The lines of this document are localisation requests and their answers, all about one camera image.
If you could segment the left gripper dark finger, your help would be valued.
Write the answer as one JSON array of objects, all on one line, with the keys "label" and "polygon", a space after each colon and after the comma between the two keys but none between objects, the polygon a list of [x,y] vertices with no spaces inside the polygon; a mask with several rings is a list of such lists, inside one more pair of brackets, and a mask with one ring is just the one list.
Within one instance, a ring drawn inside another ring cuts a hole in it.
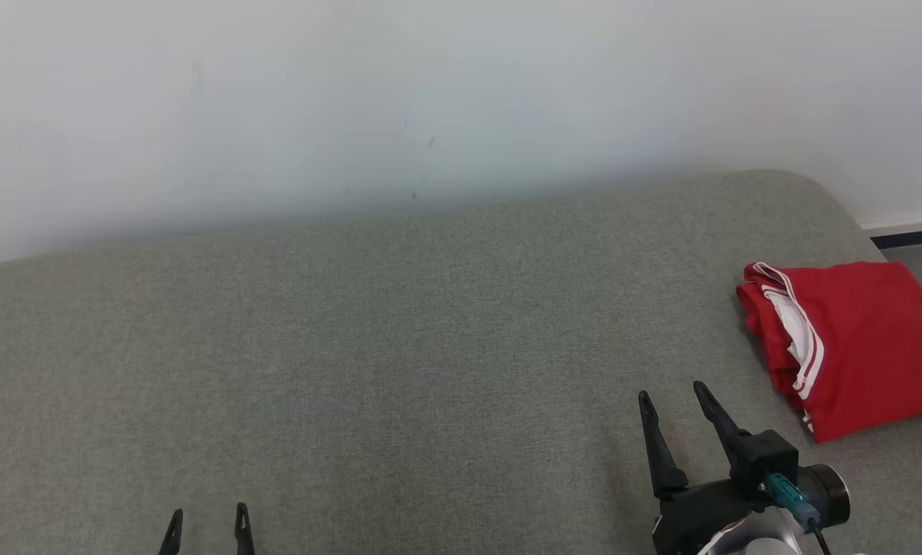
[{"label": "left gripper dark finger", "polygon": [[178,509],[172,514],[167,530],[160,545],[159,555],[178,555],[180,552],[180,537],[182,536],[183,510]]},{"label": "left gripper dark finger", "polygon": [[234,538],[237,545],[236,555],[254,555],[252,523],[246,503],[236,505]]}]

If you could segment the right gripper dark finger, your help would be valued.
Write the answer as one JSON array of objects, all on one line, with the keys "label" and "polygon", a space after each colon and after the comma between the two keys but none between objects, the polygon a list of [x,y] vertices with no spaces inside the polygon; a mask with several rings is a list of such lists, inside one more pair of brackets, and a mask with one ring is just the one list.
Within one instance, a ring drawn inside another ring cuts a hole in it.
[{"label": "right gripper dark finger", "polygon": [[655,498],[673,498],[673,496],[683,494],[688,489],[688,477],[673,460],[668,443],[659,426],[661,420],[658,417],[658,411],[648,391],[638,393],[638,408],[641,413],[649,477],[651,477]]},{"label": "right gripper dark finger", "polygon": [[735,424],[728,411],[715,399],[715,395],[704,382],[693,382],[693,389],[705,418],[711,422],[717,432],[729,463],[737,463],[737,460],[742,457],[739,455],[742,438],[748,438],[751,433]]}]

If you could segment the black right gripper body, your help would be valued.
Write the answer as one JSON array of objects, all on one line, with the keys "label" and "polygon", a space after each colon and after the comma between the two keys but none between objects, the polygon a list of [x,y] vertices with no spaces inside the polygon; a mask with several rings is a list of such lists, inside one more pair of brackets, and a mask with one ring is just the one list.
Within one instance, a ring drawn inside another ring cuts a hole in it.
[{"label": "black right gripper body", "polygon": [[770,506],[767,496],[758,491],[746,495],[731,480],[672,491],[656,488],[654,496],[661,509],[652,531],[656,555],[697,555],[715,534]]}]

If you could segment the red white-trimmed garment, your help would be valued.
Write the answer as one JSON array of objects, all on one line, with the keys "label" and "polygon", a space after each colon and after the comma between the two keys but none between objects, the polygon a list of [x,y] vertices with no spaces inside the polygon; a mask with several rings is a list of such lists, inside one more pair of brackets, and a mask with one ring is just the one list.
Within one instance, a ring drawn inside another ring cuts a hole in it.
[{"label": "red white-trimmed garment", "polygon": [[743,278],[772,386],[816,442],[922,415],[922,287],[907,267],[754,262]]}]

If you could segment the black white wall baseboard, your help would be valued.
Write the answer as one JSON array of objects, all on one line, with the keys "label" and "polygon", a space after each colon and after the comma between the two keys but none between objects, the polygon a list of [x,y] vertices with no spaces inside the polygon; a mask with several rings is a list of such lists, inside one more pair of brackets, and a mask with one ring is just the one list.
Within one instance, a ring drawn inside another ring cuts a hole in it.
[{"label": "black white wall baseboard", "polygon": [[880,250],[922,245],[922,215],[860,226]]}]

